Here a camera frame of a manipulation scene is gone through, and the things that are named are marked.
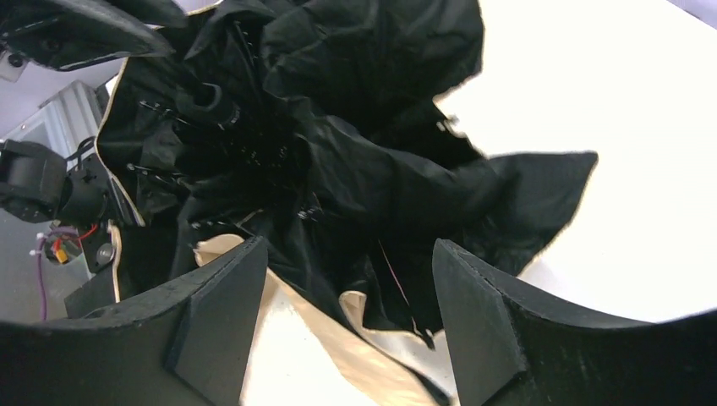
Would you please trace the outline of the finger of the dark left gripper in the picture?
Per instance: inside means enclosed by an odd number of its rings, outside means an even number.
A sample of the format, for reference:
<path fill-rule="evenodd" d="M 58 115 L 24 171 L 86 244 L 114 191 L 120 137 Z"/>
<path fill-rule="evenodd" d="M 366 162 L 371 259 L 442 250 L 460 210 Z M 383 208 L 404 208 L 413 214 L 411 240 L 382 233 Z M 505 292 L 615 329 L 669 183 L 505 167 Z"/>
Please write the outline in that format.
<path fill-rule="evenodd" d="M 1 48 L 56 71 L 173 52 L 156 29 L 184 28 L 174 1 L 2 1 Z"/>

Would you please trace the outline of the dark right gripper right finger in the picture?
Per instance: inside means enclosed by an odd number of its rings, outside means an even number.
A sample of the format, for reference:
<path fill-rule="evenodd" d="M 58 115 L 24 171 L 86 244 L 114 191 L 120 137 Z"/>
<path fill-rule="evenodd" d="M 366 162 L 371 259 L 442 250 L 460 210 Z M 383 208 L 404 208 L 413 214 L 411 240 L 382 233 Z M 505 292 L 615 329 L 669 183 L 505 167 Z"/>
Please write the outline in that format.
<path fill-rule="evenodd" d="M 713 405 L 716 314 L 592 310 L 436 241 L 433 274 L 464 405 Z"/>

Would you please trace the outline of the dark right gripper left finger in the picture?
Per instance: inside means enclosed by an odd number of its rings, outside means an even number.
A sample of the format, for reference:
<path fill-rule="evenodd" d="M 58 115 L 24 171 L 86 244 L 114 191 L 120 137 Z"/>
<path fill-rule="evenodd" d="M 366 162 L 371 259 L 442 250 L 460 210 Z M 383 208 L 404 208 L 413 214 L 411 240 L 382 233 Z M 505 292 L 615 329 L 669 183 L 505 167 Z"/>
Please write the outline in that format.
<path fill-rule="evenodd" d="M 252 238 L 85 317 L 3 322 L 2 404 L 239 404 L 266 267 Z"/>

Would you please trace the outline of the beige folding umbrella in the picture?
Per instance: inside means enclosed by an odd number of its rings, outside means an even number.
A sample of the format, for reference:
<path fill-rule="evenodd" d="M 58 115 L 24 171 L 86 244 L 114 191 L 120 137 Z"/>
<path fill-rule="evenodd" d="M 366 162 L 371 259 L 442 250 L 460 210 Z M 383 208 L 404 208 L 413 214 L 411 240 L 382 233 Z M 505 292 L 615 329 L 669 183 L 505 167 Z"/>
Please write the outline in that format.
<path fill-rule="evenodd" d="M 593 151 L 487 157 L 434 97 L 478 74 L 475 1 L 224 1 L 124 62 L 97 141 L 170 277 L 242 239 L 344 378 L 454 405 L 432 270 L 450 239 L 512 276 L 572 220 Z"/>

